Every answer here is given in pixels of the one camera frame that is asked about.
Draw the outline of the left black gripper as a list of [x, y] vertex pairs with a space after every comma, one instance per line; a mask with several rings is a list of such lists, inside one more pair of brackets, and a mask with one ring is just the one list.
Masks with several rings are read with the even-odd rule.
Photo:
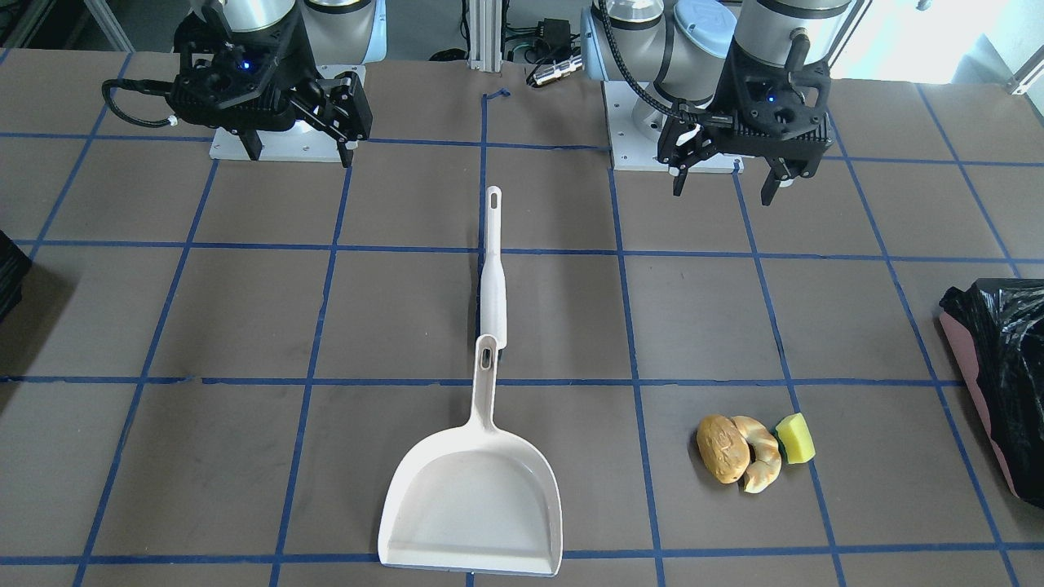
[[674, 177], [681, 197], [690, 168], [717, 152], [765, 157], [769, 166], [761, 204], [770, 205], [798, 177], [798, 164], [817, 161], [833, 144], [825, 101], [830, 72], [824, 60], [806, 63], [808, 33], [784, 36], [783, 64], [761, 62], [732, 41], [710, 113], [730, 118], [723, 126], [667, 118], [657, 141], [657, 160]]

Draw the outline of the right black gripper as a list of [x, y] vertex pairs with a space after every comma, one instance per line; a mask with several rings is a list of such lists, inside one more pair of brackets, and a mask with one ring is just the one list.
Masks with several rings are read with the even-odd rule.
[[345, 168], [370, 138], [374, 116], [361, 75], [321, 79], [301, 15], [243, 33], [187, 15], [175, 30], [175, 49], [173, 113], [199, 126], [239, 130], [250, 161], [263, 152], [257, 130], [290, 130], [306, 113], [314, 130], [334, 140]]

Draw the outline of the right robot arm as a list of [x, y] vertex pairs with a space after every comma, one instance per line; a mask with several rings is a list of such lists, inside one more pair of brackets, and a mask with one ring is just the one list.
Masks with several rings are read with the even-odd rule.
[[387, 55], [383, 1], [194, 1], [166, 100], [215, 130], [216, 160], [350, 167], [372, 130], [365, 67]]

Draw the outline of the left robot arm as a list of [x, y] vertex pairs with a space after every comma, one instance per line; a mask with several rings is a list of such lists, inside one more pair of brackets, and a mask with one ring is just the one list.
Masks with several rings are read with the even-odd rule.
[[655, 160], [681, 196], [697, 164], [761, 157], [762, 205], [816, 175], [834, 144], [829, 53], [849, 1], [593, 1], [582, 58], [596, 81], [626, 83], [650, 126]]

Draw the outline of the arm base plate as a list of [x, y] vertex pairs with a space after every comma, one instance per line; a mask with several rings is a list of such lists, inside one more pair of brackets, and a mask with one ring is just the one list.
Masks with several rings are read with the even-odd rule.
[[[640, 83], [643, 90], [659, 103], [669, 107], [652, 83]], [[666, 124], [666, 116], [652, 110], [638, 96], [627, 83], [603, 83], [608, 133], [610, 134], [613, 166], [615, 170], [667, 171], [666, 164], [657, 159], [657, 141]], [[739, 155], [714, 155], [698, 162], [689, 172], [701, 174], [731, 174], [742, 172], [745, 164]]]
[[[358, 72], [363, 83], [366, 78], [363, 64], [322, 64], [318, 71], [332, 74], [332, 78], [342, 72]], [[303, 103], [305, 86], [301, 83], [284, 93], [290, 99], [286, 101], [285, 115], [277, 117], [277, 122], [254, 126], [263, 141], [261, 162], [328, 162], [342, 165], [334, 140], [324, 131], [314, 130], [306, 120], [308, 113]], [[239, 130], [216, 130], [209, 155], [214, 160], [250, 161], [240, 142]]]

